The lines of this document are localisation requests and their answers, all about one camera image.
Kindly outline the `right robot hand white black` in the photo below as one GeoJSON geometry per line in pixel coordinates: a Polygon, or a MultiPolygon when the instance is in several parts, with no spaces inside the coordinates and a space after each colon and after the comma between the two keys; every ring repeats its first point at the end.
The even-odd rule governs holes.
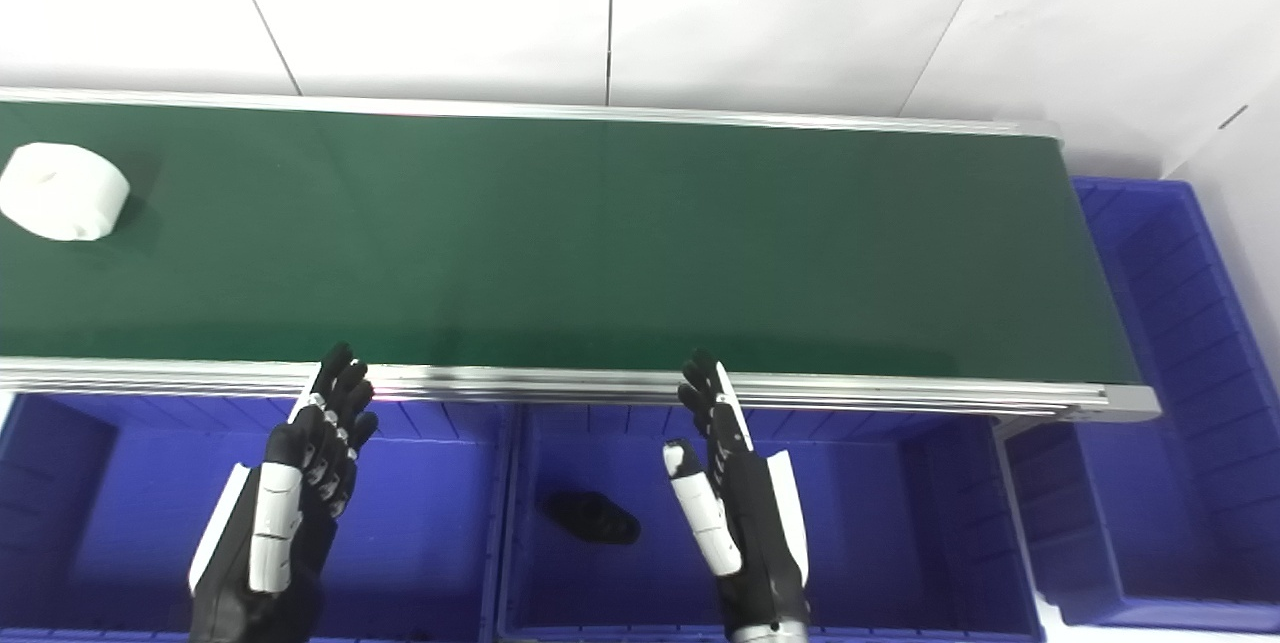
{"type": "Polygon", "coordinates": [[[790,453],[756,452],[723,364],[705,350],[682,369],[678,401],[707,456],[691,441],[663,444],[666,473],[716,579],[730,642],[806,642],[809,557],[790,453]]]}

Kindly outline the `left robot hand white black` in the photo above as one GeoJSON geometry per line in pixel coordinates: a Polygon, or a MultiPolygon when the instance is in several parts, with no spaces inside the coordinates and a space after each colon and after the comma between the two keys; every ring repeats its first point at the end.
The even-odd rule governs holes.
{"type": "Polygon", "coordinates": [[[188,571],[192,642],[306,642],[323,569],[378,429],[369,368],[346,342],[314,369],[260,462],[236,465],[188,571]]]}

